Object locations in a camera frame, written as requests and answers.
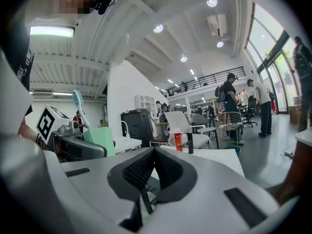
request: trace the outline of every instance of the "chair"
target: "chair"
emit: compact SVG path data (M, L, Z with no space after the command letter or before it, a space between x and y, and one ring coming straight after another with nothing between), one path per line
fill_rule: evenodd
M245 117L243 121L243 127L244 125L247 125L247 124L251 125L252 127L254 127L253 124L256 124L256 126L258 125L257 122L253 121L254 114L256 114L254 110L256 102L257 102L256 98L253 98L248 101L247 111L243 113L243 116Z
M216 139L216 146L219 149L219 142L218 142L218 135L216 133L217 128L216 127L210 127L211 126L211 119L207 119L200 114L193 114L192 115L192 125L193 126L198 126L198 125L206 125L206 128L202 129L195 129L199 134L206 134L208 133L208 137L210 138L210 133L214 132L215 134L215 139Z
M206 128L205 125L200 126L190 126L184 114L181 111L167 112L165 113L166 119L169 123L171 131L169 131L169 145L171 144L172 139L174 140L173 130L179 128L181 133L189 133L192 128L202 127ZM183 147L187 147L186 145L187 137L186 135L182 135L182 145ZM209 136L204 134L193 134L193 147L194 149L200 149L205 143L209 142Z

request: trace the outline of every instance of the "toothbrush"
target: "toothbrush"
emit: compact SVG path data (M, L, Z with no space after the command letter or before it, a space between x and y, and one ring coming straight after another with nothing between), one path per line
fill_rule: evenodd
M80 113L80 116L82 117L84 123L86 124L86 127L90 130L92 129L92 126L91 124L88 122L85 114L83 113L82 111L82 108L81 106L83 105L83 98L82 98L82 95L80 93L80 91L78 90L73 90L72 91L72 95L73 95L73 100L74 100L74 104L76 105L79 113Z

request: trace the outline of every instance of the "white t-shirt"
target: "white t-shirt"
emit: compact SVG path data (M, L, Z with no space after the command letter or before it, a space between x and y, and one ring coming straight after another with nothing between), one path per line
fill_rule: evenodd
M156 115L158 113L158 109L160 110L159 116L161 116L162 115L161 104L159 104L159 103L156 104L156 110L157 110Z
M254 81L253 87L254 88L258 87L261 91L261 104L271 101L269 93L267 92L267 90L265 89L264 85L261 82Z

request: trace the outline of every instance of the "toothbrush head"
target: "toothbrush head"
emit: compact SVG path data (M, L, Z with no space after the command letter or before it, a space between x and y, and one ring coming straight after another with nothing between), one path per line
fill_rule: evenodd
M74 104L76 106L82 106L83 98L82 98L81 92L78 90L73 90L72 95L73 95Z

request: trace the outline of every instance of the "green toothbrush holder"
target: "green toothbrush holder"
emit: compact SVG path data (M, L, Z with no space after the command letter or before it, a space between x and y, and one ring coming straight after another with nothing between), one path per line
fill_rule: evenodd
M84 141L105 147L107 156L115 156L112 129L99 127L90 129L83 134Z

